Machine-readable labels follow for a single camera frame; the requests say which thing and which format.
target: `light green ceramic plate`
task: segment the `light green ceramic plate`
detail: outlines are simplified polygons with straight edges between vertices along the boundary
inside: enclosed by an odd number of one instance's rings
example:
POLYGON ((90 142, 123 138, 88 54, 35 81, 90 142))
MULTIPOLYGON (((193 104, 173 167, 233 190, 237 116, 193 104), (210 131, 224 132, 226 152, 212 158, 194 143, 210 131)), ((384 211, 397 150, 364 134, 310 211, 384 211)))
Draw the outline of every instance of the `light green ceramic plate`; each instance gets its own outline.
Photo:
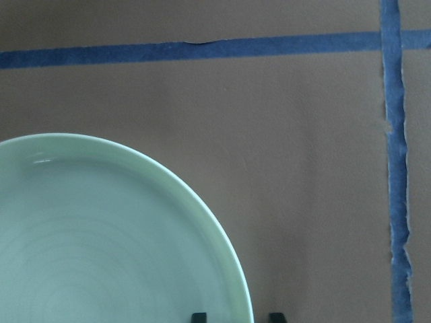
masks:
POLYGON ((238 259, 172 172, 104 139, 0 143, 0 322, 250 323, 238 259))

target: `black object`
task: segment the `black object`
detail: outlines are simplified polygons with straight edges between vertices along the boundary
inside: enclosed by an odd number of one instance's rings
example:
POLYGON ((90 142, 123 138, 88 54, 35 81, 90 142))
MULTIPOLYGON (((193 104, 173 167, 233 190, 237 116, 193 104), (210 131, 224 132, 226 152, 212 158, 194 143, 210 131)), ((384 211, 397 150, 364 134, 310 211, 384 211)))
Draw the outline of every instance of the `black object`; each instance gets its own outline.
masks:
POLYGON ((191 314, 191 323, 207 323, 207 314, 206 313, 191 314))
POLYGON ((270 323, 288 323, 283 313, 269 313, 270 323))

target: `horizontal blue tape strip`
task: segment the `horizontal blue tape strip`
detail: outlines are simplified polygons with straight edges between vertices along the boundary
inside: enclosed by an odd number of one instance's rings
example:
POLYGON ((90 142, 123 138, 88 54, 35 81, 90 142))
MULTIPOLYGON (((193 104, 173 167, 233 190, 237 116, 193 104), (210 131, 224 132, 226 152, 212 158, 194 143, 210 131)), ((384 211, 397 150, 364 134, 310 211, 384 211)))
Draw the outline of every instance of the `horizontal blue tape strip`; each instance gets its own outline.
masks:
POLYGON ((379 32, 0 52, 0 69, 380 50, 379 32))
POLYGON ((431 29, 404 30, 401 33, 403 49, 431 48, 431 29))
POLYGON ((409 237, 407 217, 407 143, 404 134, 404 85, 401 22, 396 0, 381 0, 381 33, 389 154, 389 213, 391 218, 392 303, 394 323, 412 323, 409 278, 411 265, 405 245, 409 237))

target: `blue painter's tape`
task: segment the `blue painter's tape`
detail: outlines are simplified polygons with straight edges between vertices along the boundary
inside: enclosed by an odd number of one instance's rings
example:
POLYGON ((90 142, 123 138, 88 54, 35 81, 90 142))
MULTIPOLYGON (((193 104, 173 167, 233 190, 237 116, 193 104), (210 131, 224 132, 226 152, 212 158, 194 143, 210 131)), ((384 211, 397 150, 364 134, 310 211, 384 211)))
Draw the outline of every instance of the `blue painter's tape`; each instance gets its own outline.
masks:
POLYGON ((385 74, 388 133, 389 212, 391 216, 392 303, 395 323, 412 323, 409 278, 411 265, 405 244, 409 237, 407 217, 407 144, 404 134, 404 85, 401 74, 403 50, 398 1, 381 0, 381 34, 385 74))
POLYGON ((380 50, 378 32, 0 52, 0 69, 380 50))
POLYGON ((401 32, 403 49, 431 48, 431 29, 404 30, 401 32))

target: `green plate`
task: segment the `green plate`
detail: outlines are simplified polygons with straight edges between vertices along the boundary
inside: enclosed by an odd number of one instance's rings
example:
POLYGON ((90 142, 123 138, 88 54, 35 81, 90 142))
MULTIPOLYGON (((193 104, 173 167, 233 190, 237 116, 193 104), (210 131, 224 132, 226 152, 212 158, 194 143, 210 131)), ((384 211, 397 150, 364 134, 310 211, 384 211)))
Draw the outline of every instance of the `green plate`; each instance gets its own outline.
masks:
POLYGON ((178 177, 83 135, 0 143, 0 322, 253 321, 235 252, 178 177))

